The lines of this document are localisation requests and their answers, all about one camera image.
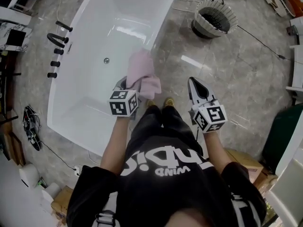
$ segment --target black t-shirt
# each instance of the black t-shirt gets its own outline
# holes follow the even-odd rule
[[[68,207],[68,226],[91,227],[109,194],[116,191],[115,218],[123,227],[161,227],[173,213],[185,208],[200,211],[213,227],[256,227],[262,223],[266,206],[246,168],[230,163],[219,174],[188,141],[164,135],[169,137],[162,134],[139,145],[132,142],[119,177],[99,167],[83,170]],[[237,205],[242,207],[243,221]]]

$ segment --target green trash bin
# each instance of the green trash bin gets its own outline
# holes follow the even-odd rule
[[[267,167],[274,173],[294,133],[302,110],[303,104],[292,106],[279,112],[273,121],[262,156]]]

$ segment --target bucket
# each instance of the bucket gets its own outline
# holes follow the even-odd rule
[[[205,0],[197,5],[191,28],[197,36],[212,39],[231,33],[237,25],[236,15],[223,0]]]

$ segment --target freestanding bathtub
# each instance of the freestanding bathtub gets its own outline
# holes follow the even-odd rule
[[[52,79],[47,114],[51,129],[103,155],[116,121],[107,107],[111,90],[126,75],[132,53],[156,46],[172,2],[83,1],[54,70],[58,76]]]

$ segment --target bathtub drain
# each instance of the bathtub drain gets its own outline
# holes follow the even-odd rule
[[[109,64],[109,58],[106,57],[103,62],[104,62],[104,64]]]

